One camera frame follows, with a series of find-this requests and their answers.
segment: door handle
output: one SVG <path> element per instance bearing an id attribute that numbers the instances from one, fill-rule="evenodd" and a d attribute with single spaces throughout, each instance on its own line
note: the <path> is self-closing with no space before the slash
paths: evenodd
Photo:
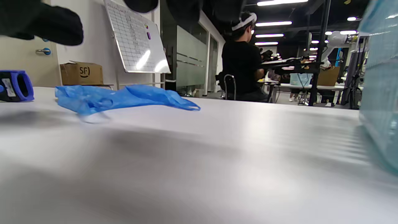
<path id="1" fill-rule="evenodd" d="M 48 48 L 43 48 L 43 49 L 38 49 L 36 50 L 36 53 L 44 53 L 45 55 L 50 55 L 51 54 L 51 50 Z"/>

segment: whiteboard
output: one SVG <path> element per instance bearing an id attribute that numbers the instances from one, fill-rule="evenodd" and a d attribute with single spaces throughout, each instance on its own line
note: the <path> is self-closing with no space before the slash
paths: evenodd
<path id="1" fill-rule="evenodd" d="M 104 2 L 125 71 L 170 73 L 156 24 L 111 0 Z"/>

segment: black t-shirt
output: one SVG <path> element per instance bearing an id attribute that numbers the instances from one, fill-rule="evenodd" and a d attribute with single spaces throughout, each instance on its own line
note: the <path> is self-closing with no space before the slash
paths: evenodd
<path id="1" fill-rule="evenodd" d="M 236 93 L 242 94 L 259 90 L 254 73 L 259 69 L 260 64 L 260 50 L 256 46 L 246 42 L 234 41 L 224 44 L 222 49 L 222 73 L 235 77 Z"/>

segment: blue object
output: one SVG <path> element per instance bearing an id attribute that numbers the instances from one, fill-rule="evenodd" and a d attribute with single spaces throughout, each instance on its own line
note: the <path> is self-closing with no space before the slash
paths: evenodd
<path id="1" fill-rule="evenodd" d="M 0 70 L 0 100 L 7 102 L 32 101 L 33 86 L 25 71 Z"/>
<path id="2" fill-rule="evenodd" d="M 308 86 L 312 79 L 313 74 L 303 73 L 291 73 L 290 84 L 294 86 Z"/>
<path id="3" fill-rule="evenodd" d="M 132 85 L 118 91 L 97 86 L 57 86 L 55 96 L 58 105 L 80 115 L 145 105 L 165 105 L 184 110 L 200 110 L 200 107 L 178 93 L 162 88 Z"/>
<path id="4" fill-rule="evenodd" d="M 341 52 L 341 47 L 339 47 L 339 49 L 337 49 L 337 57 L 336 57 L 336 63 L 334 63 L 334 66 L 337 67 L 339 66 L 339 60 L 340 60 L 340 52 Z"/>
<path id="5" fill-rule="evenodd" d="M 43 50 L 46 50 L 46 52 L 44 52 L 44 54 L 46 55 L 50 55 L 51 54 L 51 50 L 49 48 L 43 48 Z"/>

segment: chair backrest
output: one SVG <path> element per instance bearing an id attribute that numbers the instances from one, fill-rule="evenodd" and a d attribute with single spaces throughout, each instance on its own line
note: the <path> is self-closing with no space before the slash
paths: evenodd
<path id="1" fill-rule="evenodd" d="M 224 86 L 225 86 L 225 99 L 228 100 L 228 85 L 226 83 L 226 78 L 227 77 L 231 77 L 232 81 L 234 82 L 234 100 L 236 100 L 236 81 L 235 81 L 235 77 L 233 75 L 230 74 L 226 74 L 224 76 Z"/>

